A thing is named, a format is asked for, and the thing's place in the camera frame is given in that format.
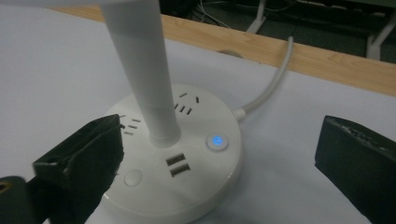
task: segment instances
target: cable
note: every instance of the cable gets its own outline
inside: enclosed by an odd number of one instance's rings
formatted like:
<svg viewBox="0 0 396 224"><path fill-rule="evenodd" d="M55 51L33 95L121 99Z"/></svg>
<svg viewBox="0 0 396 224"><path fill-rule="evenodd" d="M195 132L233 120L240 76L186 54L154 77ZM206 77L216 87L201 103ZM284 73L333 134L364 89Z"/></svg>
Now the cable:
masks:
<svg viewBox="0 0 396 224"><path fill-rule="evenodd" d="M233 112L235 114L235 117L236 117L237 120L244 119L247 113L253 111L257 107L262 105L262 103L264 103L271 96L271 94L274 92L276 87L279 85L280 80L282 79L282 77L286 73L286 68L288 67L289 60L290 60L290 55L291 55L292 50L293 50L293 37L290 36L289 39L288 39L288 49L286 51L285 58L283 59L283 63L277 69L276 74L275 74L273 80L271 81L271 84L254 101L252 101L251 103L249 103L247 105L242 106L239 109L236 109Z"/></svg>
<svg viewBox="0 0 396 224"><path fill-rule="evenodd" d="M203 3L202 3L202 0L200 0L200 4L198 4L198 8L200 8L201 11L205 14L205 15L202 17L202 20L204 20L204 17L207 16L207 17L209 17L210 19L213 19L214 21L217 21L218 23L222 24L223 26L232 29L232 28L231 28L229 25L227 25L226 23L224 23L224 22L222 22L222 21L219 21L218 19L216 19L216 18L212 17L211 15L207 14L207 12L204 10L204 5L203 5Z"/></svg>
<svg viewBox="0 0 396 224"><path fill-rule="evenodd" d="M198 11L196 8L193 9L191 13L194 13L194 12L200 14L201 16L205 16L205 13ZM199 18L199 17L198 17L197 15L195 15L195 14L194 14L194 16L195 16L198 20L201 20L201 19L202 19L202 18ZM217 21L213 20L213 19L210 18L210 17L208 17L208 18L209 18L211 21L213 21L217 26L220 26L220 24L219 24Z"/></svg>

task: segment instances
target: round power strip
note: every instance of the round power strip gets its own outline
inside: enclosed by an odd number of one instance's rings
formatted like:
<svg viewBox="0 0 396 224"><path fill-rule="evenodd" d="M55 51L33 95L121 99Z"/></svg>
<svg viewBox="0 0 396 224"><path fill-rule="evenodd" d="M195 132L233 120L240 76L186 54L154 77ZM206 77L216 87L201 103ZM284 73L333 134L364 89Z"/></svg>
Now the round power strip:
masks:
<svg viewBox="0 0 396 224"><path fill-rule="evenodd" d="M188 223L215 208L239 176L241 135L233 111L217 96L173 85L180 140L158 148L133 95L107 114L119 114L124 158L104 195L117 223Z"/></svg>

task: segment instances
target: white desk surface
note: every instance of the white desk surface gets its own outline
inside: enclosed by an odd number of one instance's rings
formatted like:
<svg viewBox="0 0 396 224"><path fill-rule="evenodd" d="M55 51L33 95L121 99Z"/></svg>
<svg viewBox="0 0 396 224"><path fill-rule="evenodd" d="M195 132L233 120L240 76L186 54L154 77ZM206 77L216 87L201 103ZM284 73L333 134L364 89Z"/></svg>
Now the white desk surface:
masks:
<svg viewBox="0 0 396 224"><path fill-rule="evenodd" d="M276 69L166 41L171 78L248 103ZM106 27L42 8L0 6L0 176L31 163L130 92ZM245 164L226 201L197 223L369 223L314 166L325 115L396 139L396 99L288 72L240 127ZM112 223L99 206L88 223Z"/></svg>

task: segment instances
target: floor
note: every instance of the floor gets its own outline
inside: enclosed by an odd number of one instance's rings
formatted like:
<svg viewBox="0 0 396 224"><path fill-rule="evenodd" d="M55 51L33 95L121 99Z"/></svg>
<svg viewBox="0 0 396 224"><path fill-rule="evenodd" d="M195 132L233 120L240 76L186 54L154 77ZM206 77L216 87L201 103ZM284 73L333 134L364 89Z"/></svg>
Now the floor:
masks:
<svg viewBox="0 0 396 224"><path fill-rule="evenodd" d="M204 12L198 5L187 19L246 31L256 18L257 1L241 2L206 0ZM291 0L272 2L267 4L267 20L258 35L285 40L293 35L296 43L361 57L365 57L367 36L379 32L388 21L386 13L373 14L370 8L345 10ZM381 61L396 63L395 30L382 45Z"/></svg>

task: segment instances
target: white pole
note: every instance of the white pole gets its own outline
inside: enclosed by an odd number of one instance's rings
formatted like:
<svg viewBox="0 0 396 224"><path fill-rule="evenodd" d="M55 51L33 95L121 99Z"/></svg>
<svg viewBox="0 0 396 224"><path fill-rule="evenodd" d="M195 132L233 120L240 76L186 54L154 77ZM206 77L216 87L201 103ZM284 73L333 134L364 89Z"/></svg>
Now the white pole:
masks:
<svg viewBox="0 0 396 224"><path fill-rule="evenodd" d="M156 147L180 138L158 0L101 6L106 26Z"/></svg>

